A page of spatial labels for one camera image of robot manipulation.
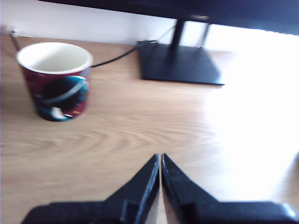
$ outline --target black metal base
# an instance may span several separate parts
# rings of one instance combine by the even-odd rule
[[[144,43],[138,47],[142,79],[224,85],[208,55],[202,48]]]

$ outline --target wood grain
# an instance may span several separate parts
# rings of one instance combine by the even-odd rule
[[[26,46],[57,40],[19,41]],[[95,63],[132,47],[61,42],[87,49]],[[93,69],[86,113],[56,123],[35,114],[15,54],[9,37],[2,36],[4,224],[20,223],[39,204],[103,200],[154,153],[164,152],[219,200],[272,200],[299,210],[293,57],[209,52],[228,81],[215,87],[141,80],[135,52]],[[162,193],[157,223],[167,223]]]

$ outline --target cable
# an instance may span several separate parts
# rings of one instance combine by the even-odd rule
[[[17,51],[19,51],[21,48],[20,48],[18,40],[17,40],[18,35],[16,34],[16,32],[11,31],[10,37],[14,43],[14,47],[16,48]]]
[[[127,51],[126,53],[124,53],[124,54],[122,54],[122,55],[120,55],[120,56],[118,56],[118,57],[116,57],[116,58],[113,58],[113,59],[111,59],[111,60],[109,60],[109,61],[105,61],[105,62],[102,62],[102,63],[99,63],[99,64],[92,65],[92,68],[99,67],[99,66],[101,66],[101,65],[108,64],[108,63],[114,62],[114,61],[116,61],[116,60],[118,60],[118,59],[121,59],[122,57],[127,56],[128,54],[130,54],[130,53],[132,53],[133,51],[137,50],[138,47],[139,47],[141,44],[144,44],[144,43],[146,43],[146,42],[158,42],[162,37],[164,37],[164,36],[165,36],[169,31],[171,31],[173,28],[175,28],[175,26],[169,28],[169,29],[168,29],[162,36],[160,36],[160,37],[159,37],[158,39],[156,39],[156,40],[140,41],[140,42],[138,42],[138,43],[136,44],[135,47],[133,47],[131,50]]]
[[[127,56],[128,54],[132,53],[133,51],[135,51],[142,43],[145,43],[145,42],[157,42],[157,40],[152,40],[152,41],[140,41],[138,44],[136,44],[135,47],[133,47],[131,50],[127,51],[126,53],[116,57],[116,58],[113,58],[109,61],[105,61],[105,62],[102,62],[102,63],[99,63],[99,64],[95,64],[95,65],[92,65],[92,68],[95,68],[95,67],[98,67],[98,66],[101,66],[101,65],[104,65],[104,64],[108,64],[108,63],[111,63],[111,62],[114,62],[118,59],[121,59],[122,57],[124,56]]]
[[[118,57],[116,57],[116,58],[113,58],[113,59],[111,59],[111,60],[109,60],[109,61],[105,61],[105,62],[102,62],[102,63],[99,63],[99,64],[92,65],[91,67],[92,67],[92,68],[99,67],[99,66],[101,66],[101,65],[108,64],[108,63],[114,62],[114,61],[116,61],[116,60],[118,60],[118,59],[121,59],[122,57],[127,56],[128,54],[130,54],[130,53],[132,53],[133,51],[135,51],[136,49],[138,49],[138,47],[139,47],[141,44],[144,44],[144,43],[147,43],[147,42],[156,42],[156,43],[157,43],[162,37],[164,37],[164,36],[165,36],[169,31],[171,31],[173,28],[175,28],[175,26],[170,27],[170,28],[169,28],[163,35],[161,35],[161,36],[160,36],[158,39],[156,39],[156,40],[140,41],[140,42],[138,42],[138,43],[135,45],[135,47],[133,47],[131,50],[127,51],[126,53],[124,53],[124,54],[122,54],[122,55],[120,55],[120,56],[118,56]],[[10,34],[10,36],[11,36],[11,39],[12,39],[12,41],[13,41],[13,43],[14,43],[14,47],[16,48],[17,51],[19,51],[21,48],[20,48],[20,46],[19,46],[19,43],[18,43],[18,40],[17,40],[17,35],[16,35],[16,33],[15,33],[14,31],[12,31],[11,34]]]

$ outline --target red mug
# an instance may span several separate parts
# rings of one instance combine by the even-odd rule
[[[68,43],[42,42],[24,47],[16,58],[40,117],[65,121],[83,112],[91,53]]]

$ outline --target white wall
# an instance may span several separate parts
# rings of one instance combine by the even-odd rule
[[[154,16],[37,0],[1,0],[1,29],[3,26],[8,29],[15,27],[21,35],[33,37],[134,44],[137,40],[156,39],[174,25],[173,19]],[[199,46],[204,29],[204,23],[187,22],[181,44]],[[172,34],[173,31],[161,42],[170,43]],[[261,30],[212,25],[205,47],[214,50],[250,49],[268,43],[264,34]]]

